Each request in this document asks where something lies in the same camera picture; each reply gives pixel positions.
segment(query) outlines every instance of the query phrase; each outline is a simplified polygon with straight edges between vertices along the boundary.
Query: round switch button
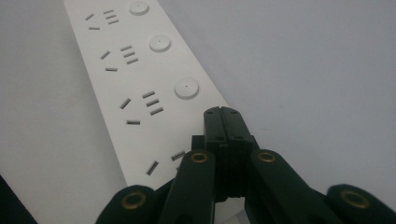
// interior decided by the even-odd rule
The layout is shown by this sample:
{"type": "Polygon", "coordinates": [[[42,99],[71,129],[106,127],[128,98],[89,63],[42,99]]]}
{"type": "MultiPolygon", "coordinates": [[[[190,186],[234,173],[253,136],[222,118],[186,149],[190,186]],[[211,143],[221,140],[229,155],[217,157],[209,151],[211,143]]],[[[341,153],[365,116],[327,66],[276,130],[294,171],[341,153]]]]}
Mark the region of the round switch button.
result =
{"type": "Polygon", "coordinates": [[[142,1],[135,1],[129,6],[129,11],[132,15],[143,16],[149,11],[149,4],[142,1]]]}
{"type": "Polygon", "coordinates": [[[167,35],[155,35],[149,41],[149,47],[154,52],[165,52],[171,47],[171,39],[167,35]]]}
{"type": "Polygon", "coordinates": [[[194,98],[199,91],[198,82],[192,77],[181,79],[175,86],[175,93],[178,98],[190,100],[194,98]]]}

